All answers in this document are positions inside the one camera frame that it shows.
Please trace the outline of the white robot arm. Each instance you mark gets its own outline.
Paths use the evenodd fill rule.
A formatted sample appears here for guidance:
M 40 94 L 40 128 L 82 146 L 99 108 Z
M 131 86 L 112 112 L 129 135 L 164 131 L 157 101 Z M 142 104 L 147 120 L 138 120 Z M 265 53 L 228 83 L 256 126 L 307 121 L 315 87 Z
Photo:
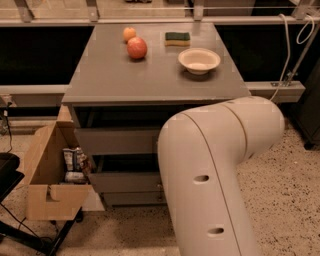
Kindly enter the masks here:
M 281 140 L 283 114 L 256 96 L 192 108 L 160 131 L 158 162 L 181 256 L 261 256 L 236 167 Z

